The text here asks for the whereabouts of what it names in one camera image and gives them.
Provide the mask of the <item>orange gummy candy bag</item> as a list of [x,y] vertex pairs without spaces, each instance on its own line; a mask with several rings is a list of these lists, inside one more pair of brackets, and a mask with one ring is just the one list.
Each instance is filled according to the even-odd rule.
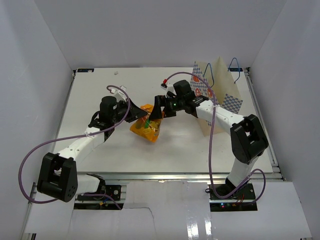
[[130,131],[152,143],[155,143],[160,133],[161,122],[163,118],[150,120],[149,116],[154,108],[151,104],[145,104],[140,107],[147,112],[147,115],[139,118],[134,124],[131,125]]

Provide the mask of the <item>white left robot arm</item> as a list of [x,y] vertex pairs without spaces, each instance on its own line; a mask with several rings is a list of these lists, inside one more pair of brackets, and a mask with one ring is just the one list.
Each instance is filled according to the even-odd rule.
[[147,114],[132,102],[117,100],[113,96],[103,97],[84,137],[43,157],[37,191],[66,203],[79,194],[90,194],[96,200],[103,198],[106,187],[101,184],[102,178],[94,174],[78,174],[77,165],[111,136],[116,124],[121,121],[131,123]]

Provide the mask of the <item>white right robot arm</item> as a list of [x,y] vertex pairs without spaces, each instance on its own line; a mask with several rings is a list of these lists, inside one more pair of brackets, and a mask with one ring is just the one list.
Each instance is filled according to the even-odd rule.
[[238,199],[244,193],[243,185],[249,181],[255,162],[269,147],[259,118],[254,114],[235,114],[203,95],[197,96],[186,80],[180,80],[173,86],[163,83],[162,87],[166,89],[166,94],[155,96],[149,120],[170,118],[176,116],[178,111],[185,111],[212,125],[217,124],[230,135],[235,160],[225,180],[226,195],[221,195],[220,199]]

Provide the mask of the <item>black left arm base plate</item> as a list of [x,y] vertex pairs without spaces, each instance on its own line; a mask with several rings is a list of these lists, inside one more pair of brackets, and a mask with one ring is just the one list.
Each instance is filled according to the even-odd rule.
[[75,198],[75,210],[121,210],[121,185],[102,185],[96,192],[87,192]]

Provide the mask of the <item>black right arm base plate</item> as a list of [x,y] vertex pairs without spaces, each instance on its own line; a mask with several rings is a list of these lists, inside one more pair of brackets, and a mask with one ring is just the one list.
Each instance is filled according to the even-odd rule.
[[245,184],[240,190],[224,199],[214,194],[211,185],[208,186],[205,192],[209,194],[209,206],[212,213],[255,212],[258,210],[257,203],[253,203],[256,199],[256,193],[251,183]]

